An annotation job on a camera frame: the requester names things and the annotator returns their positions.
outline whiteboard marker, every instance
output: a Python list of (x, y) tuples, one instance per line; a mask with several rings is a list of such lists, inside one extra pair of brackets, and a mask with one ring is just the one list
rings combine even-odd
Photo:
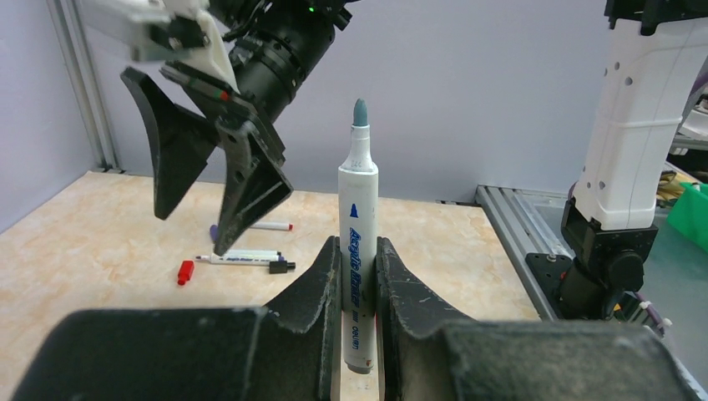
[(229, 249), (224, 256), (280, 256), (280, 251), (271, 251), (267, 249)]
[(347, 367), (371, 372), (375, 360), (374, 259), (377, 251), (378, 167), (371, 154), (367, 104), (359, 99), (351, 149), (339, 167), (342, 351)]
[(196, 261), (207, 261), (212, 265), (250, 265), (250, 266), (269, 266), (272, 261), (284, 261), (283, 256), (218, 256), (218, 255), (202, 255), (195, 258)]

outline wooden surface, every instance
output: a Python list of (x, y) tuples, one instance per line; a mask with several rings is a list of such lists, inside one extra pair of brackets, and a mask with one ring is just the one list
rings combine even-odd
[[(292, 232), (248, 230), (239, 248), (278, 249), (295, 273), (261, 266), (197, 265), (176, 285), (184, 259), (208, 253), (223, 186), (197, 183), (167, 221), (152, 215), (152, 180), (88, 173), (0, 235), (0, 399), (9, 398), (45, 336), (67, 314), (97, 307), (262, 305), (337, 235), (336, 195), (296, 192), (263, 221)], [(479, 320), (538, 319), (482, 209), (380, 199), (379, 235), (438, 295)], [(376, 374), (342, 367), (343, 400), (377, 399)]]

